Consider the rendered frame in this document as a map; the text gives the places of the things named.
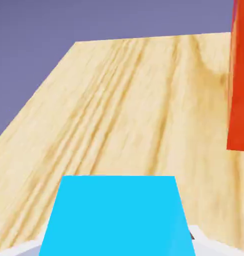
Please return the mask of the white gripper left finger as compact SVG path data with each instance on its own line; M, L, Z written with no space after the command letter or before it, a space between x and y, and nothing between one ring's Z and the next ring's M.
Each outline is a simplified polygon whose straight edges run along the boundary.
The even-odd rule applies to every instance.
M23 242L0 252L0 256L39 256L40 248L43 242L44 232L35 240Z

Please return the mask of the small light blue cube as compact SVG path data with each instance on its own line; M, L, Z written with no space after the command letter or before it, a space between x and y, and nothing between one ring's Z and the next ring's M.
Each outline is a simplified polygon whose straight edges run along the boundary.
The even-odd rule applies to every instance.
M196 256L172 176L64 176L39 256Z

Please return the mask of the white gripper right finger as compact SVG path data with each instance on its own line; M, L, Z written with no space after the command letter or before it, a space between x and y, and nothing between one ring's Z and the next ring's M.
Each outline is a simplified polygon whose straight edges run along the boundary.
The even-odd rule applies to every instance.
M190 225L196 256L244 256L244 251L207 238L197 225Z

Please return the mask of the large red box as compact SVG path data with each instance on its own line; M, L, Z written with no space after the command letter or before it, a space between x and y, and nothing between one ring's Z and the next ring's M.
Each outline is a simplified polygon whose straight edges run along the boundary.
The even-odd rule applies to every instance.
M234 0L228 110L227 149L244 151L244 0Z

